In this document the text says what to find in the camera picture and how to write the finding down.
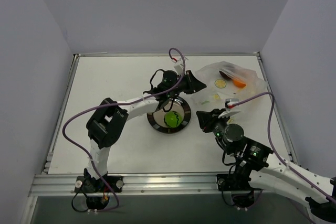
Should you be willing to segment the orange fake persimmon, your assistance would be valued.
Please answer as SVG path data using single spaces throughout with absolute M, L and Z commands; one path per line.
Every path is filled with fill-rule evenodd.
M 238 87 L 238 88 L 244 88 L 244 87 L 246 86 L 245 83 L 240 82 L 240 81 L 238 81 L 238 80 L 233 80 L 233 84 L 234 84 L 236 87 Z

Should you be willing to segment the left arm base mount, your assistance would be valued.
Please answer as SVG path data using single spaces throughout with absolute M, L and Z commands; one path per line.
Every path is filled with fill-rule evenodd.
M 104 175 L 103 178 L 115 193 L 122 192 L 122 187 L 124 185 L 122 176 Z M 101 179 L 95 179 L 88 175 L 88 176 L 78 176 L 76 178 L 74 192 L 75 193 L 84 192 L 89 194 L 102 193 L 102 192 L 110 193 L 111 190 Z

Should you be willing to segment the green fake watermelon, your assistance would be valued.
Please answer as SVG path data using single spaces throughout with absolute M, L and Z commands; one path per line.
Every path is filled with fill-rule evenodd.
M 176 111 L 169 111 L 164 116 L 164 123 L 167 127 L 177 128 L 182 123 L 182 116 Z

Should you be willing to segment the dark red fake fruit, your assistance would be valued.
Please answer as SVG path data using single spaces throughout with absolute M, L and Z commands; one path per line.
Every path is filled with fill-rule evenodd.
M 226 73 L 222 72 L 222 71 L 219 71 L 219 74 L 221 75 L 221 77 L 224 79 L 224 80 L 227 80 L 227 81 L 233 81 L 233 78 L 228 76 Z

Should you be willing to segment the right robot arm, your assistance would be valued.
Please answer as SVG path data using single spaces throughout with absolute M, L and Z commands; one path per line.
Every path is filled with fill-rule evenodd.
M 311 213 L 335 222 L 335 178 L 304 169 L 277 156 L 270 147 L 245 136 L 243 128 L 230 123 L 231 112 L 214 109 L 197 111 L 199 126 L 212 133 L 224 154 L 235 159 L 235 170 L 229 181 L 233 187 L 271 191 L 308 207 Z

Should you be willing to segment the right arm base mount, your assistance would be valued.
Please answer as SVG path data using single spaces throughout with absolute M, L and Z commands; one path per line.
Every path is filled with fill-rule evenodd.
M 247 179 L 235 174 L 217 174 L 217 188 L 219 191 L 248 191 L 252 190 Z

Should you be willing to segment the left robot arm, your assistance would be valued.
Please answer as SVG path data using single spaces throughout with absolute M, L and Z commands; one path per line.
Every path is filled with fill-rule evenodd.
M 106 108 L 97 109 L 87 122 L 86 128 L 90 138 L 90 161 L 86 168 L 87 186 L 94 192 L 105 188 L 107 161 L 110 148 L 120 138 L 127 121 L 143 114 L 163 109 L 170 100 L 185 94 L 197 93 L 206 88 L 206 84 L 199 81 L 190 70 L 180 76 L 173 70 L 163 72 L 162 81 L 155 87 L 145 91 L 150 98 L 135 98 L 119 102 L 117 106 L 110 98 L 102 101 Z

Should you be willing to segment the clear plastic bag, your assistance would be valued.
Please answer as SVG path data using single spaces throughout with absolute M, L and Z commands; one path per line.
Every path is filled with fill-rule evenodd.
M 233 81 L 224 80 L 219 71 L 226 73 L 233 80 L 245 83 L 246 86 L 236 87 Z M 226 61 L 204 66 L 196 71 L 195 77 L 207 85 L 207 88 L 191 96 L 196 108 L 202 111 L 223 108 L 226 99 L 246 100 L 267 89 L 266 82 L 257 76 L 256 71 Z

